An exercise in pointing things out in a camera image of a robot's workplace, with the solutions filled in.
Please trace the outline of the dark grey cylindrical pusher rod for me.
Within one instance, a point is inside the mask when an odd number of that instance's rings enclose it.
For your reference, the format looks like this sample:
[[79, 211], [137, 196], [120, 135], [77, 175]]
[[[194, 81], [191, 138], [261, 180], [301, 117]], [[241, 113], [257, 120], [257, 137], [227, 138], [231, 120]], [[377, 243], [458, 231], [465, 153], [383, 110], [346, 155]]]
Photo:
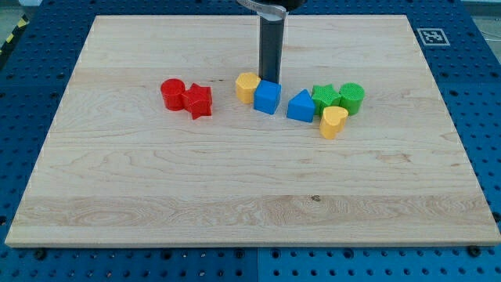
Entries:
[[279, 83], [283, 31], [283, 19], [271, 21], [260, 17], [258, 75], [263, 80]]

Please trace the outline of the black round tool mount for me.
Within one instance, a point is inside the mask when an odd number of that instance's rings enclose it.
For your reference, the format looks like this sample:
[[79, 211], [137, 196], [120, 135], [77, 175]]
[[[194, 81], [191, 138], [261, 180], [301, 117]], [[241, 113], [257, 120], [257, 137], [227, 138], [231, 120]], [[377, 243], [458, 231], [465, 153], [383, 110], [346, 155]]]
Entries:
[[291, 12], [304, 5], [306, 0], [260, 0], [260, 2], [266, 5], [280, 5], [284, 7], [287, 12]]

